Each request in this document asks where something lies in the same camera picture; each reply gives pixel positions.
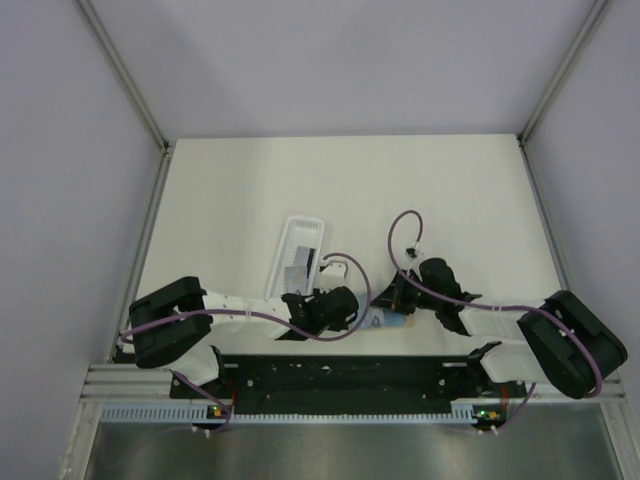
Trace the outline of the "beige card holder wallet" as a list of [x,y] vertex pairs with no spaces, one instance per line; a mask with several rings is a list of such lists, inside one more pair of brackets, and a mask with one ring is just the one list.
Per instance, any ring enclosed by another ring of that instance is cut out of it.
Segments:
[[[384,310],[386,314],[386,325],[384,328],[372,328],[372,329],[402,329],[402,328],[410,328],[415,325],[415,320],[398,312]],[[361,327],[363,320],[358,319],[357,322],[360,323],[360,329],[364,329]]]

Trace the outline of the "clear plastic card tray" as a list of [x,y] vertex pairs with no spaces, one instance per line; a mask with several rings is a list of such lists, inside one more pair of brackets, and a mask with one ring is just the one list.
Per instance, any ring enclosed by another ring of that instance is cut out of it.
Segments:
[[265,296],[310,295],[318,271],[325,222],[315,217],[289,217],[282,231]]

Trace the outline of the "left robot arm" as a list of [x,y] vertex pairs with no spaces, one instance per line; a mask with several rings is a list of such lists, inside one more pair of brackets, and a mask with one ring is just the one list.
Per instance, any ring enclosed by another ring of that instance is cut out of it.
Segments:
[[120,340],[133,347],[138,368],[167,368],[212,397],[227,382],[222,354],[205,341],[212,331],[275,341],[321,341],[327,331],[347,331],[358,312],[357,297],[345,286],[316,289],[309,295],[247,299],[209,293],[197,277],[187,276],[134,301],[129,307],[130,329]]

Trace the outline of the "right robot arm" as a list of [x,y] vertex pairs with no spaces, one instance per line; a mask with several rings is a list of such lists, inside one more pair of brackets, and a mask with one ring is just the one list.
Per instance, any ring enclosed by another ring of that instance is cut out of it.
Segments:
[[480,296],[464,291],[442,258],[429,258],[417,270],[398,271],[372,306],[401,315],[434,313],[442,326],[466,337],[491,337],[480,362],[467,370],[469,388],[487,396],[502,383],[548,383],[563,395],[593,396],[602,379],[622,366],[622,341],[571,291],[559,290],[525,310],[479,307]]

